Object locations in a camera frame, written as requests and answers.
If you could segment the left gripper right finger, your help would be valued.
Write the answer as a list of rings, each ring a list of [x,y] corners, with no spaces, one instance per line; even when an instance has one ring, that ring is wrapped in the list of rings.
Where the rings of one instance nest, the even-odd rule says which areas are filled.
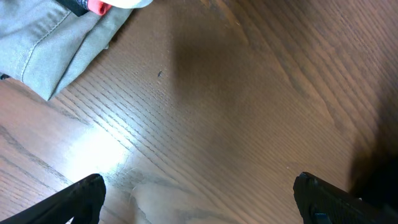
[[[295,178],[293,190],[304,224],[397,223],[397,210],[388,204],[377,208],[308,172]]]

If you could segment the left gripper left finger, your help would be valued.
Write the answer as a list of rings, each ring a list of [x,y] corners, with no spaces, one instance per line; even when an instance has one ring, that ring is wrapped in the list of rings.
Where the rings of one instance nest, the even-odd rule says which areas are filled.
[[[100,174],[91,174],[1,224],[98,224],[106,196]]]

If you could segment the black t-shirt with logo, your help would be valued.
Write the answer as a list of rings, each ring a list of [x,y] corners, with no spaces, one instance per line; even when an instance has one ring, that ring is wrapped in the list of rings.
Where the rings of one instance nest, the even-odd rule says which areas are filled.
[[[374,142],[360,149],[351,166],[350,194],[376,208],[397,209],[397,125],[381,126]]]

